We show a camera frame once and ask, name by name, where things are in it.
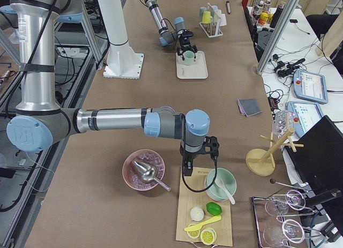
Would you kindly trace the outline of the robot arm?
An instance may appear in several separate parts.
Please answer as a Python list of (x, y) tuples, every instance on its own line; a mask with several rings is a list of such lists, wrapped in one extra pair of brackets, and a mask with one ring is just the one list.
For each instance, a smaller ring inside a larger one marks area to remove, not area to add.
[(192, 51), (195, 54), (198, 52), (196, 45), (192, 45), (190, 38), (193, 37), (193, 32), (186, 29), (184, 19), (177, 17), (174, 20), (175, 29), (170, 32), (167, 26), (167, 19), (164, 18), (160, 12), (159, 6), (156, 0), (144, 0), (145, 5), (149, 8), (149, 11), (154, 19), (154, 22), (158, 28), (160, 37), (160, 43), (163, 47), (179, 41), (180, 47), (177, 48), (177, 55), (181, 56), (185, 60), (185, 52)]
[(62, 108), (55, 100), (54, 23), (80, 12), (81, 0), (10, 0), (18, 16), (21, 102), (6, 134), (19, 150), (35, 153), (77, 133), (138, 129), (148, 136), (179, 139), (182, 170), (192, 173), (199, 154), (218, 157), (208, 136), (210, 118), (194, 109), (178, 114), (170, 107), (100, 109)]

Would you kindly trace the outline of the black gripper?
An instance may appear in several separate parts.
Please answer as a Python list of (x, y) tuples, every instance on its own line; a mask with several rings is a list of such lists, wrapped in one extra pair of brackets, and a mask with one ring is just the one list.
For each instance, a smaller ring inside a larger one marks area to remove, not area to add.
[(193, 172), (193, 160), (198, 155), (206, 154), (205, 144), (195, 147), (195, 151), (187, 151), (184, 148), (184, 143), (180, 144), (180, 154), (182, 155), (182, 164), (183, 164), (183, 175), (192, 176)]
[(193, 37), (192, 31), (183, 31), (181, 34), (178, 35), (178, 40), (180, 43), (180, 47), (177, 47), (177, 55), (184, 60), (183, 53), (184, 51), (190, 50), (193, 51), (194, 58), (196, 58), (196, 53), (198, 51), (196, 45), (191, 45), (190, 38)]

